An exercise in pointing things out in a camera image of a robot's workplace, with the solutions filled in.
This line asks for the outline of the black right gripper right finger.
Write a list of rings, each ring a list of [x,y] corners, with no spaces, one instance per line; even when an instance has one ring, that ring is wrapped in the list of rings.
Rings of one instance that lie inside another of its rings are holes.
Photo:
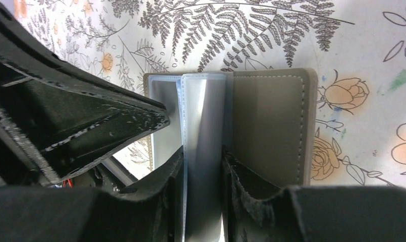
[[[222,148],[222,215],[226,241],[289,241],[290,196]]]

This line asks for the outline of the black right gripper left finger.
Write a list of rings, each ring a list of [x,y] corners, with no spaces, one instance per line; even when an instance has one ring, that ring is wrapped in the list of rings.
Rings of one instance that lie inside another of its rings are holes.
[[[181,241],[184,152],[114,194],[99,241]]]

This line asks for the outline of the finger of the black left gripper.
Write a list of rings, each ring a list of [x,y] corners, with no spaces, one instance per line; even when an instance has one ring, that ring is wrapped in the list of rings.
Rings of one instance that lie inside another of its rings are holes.
[[[166,126],[165,106],[59,58],[0,2],[0,141],[7,170],[77,176]]]

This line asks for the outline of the silver metal card holder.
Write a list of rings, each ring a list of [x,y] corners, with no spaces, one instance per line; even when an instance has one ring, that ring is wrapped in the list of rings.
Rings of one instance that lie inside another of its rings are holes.
[[[170,125],[151,135],[153,163],[182,147],[182,241],[219,241],[222,148],[281,190],[310,183],[318,77],[313,69],[146,74]]]

